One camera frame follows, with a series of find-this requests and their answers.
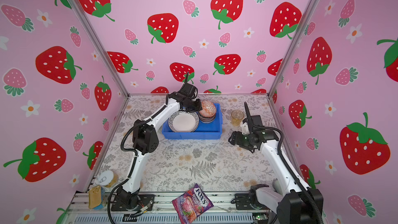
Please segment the blue chevron bottom bowl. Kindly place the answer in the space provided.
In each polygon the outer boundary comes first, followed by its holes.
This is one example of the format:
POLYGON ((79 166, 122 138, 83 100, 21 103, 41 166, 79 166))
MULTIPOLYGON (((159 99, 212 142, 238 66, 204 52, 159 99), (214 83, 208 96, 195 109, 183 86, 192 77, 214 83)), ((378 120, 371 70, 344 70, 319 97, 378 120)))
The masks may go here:
POLYGON ((217 112, 215 104, 211 101, 202 101, 201 106, 202 109, 199 111, 199 114, 204 118, 212 118, 217 112))

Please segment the black leaf pattern red bowl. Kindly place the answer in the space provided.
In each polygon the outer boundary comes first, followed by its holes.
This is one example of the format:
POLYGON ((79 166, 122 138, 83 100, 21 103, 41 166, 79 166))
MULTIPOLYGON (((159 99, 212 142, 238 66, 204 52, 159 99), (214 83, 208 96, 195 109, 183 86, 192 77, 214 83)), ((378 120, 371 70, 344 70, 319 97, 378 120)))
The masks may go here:
POLYGON ((212 116, 212 117, 203 117, 202 115, 199 115, 199 119, 203 122, 203 123, 211 123, 214 121, 214 119, 216 118, 216 116, 212 116))

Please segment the amber glass cup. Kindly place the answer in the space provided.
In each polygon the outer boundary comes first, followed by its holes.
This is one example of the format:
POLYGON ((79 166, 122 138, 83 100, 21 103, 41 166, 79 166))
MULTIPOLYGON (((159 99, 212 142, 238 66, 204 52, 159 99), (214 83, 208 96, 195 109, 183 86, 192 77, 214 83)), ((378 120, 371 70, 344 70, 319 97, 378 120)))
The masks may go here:
POLYGON ((245 114, 240 110, 233 110, 231 112, 231 124, 235 127, 240 126, 240 124, 244 118, 245 118, 245 114))

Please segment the zigzag rim white plate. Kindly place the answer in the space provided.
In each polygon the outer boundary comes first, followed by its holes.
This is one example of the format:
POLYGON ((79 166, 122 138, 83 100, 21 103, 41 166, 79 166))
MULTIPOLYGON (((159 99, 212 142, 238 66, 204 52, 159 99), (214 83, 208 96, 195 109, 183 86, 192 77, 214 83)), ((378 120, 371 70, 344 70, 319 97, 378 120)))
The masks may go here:
POLYGON ((199 121, 197 113, 178 111, 169 118, 168 125, 173 132, 194 132, 199 126, 199 121))

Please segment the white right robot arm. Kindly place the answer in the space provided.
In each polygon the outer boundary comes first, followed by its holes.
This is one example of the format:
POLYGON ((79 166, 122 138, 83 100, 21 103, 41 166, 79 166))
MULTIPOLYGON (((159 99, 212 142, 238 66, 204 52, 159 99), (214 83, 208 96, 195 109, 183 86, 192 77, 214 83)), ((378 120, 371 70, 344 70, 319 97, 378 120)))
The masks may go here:
POLYGON ((272 167, 276 176, 273 186, 255 185, 249 191, 251 205, 270 210, 268 223, 323 223, 323 196, 310 187, 287 158, 282 149, 284 134, 281 130, 265 127, 259 115, 248 114, 241 131, 234 131, 228 141, 251 153, 260 151, 272 167))

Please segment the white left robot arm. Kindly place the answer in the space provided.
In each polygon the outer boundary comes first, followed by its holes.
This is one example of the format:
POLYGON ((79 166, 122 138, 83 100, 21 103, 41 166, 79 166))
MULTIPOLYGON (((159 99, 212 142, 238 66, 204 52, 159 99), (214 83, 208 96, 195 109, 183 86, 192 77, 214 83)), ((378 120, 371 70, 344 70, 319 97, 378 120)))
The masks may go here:
POLYGON ((193 84, 184 82, 179 91, 167 94, 165 103, 152 115, 134 122, 123 137, 120 149, 132 152, 133 157, 126 179, 118 184, 109 194, 107 212, 110 214, 112 198, 125 205, 126 209, 135 209, 139 205, 139 191, 144 169, 152 152, 159 145, 157 131, 175 113, 184 111, 196 113, 202 109, 197 98, 198 89, 193 84))

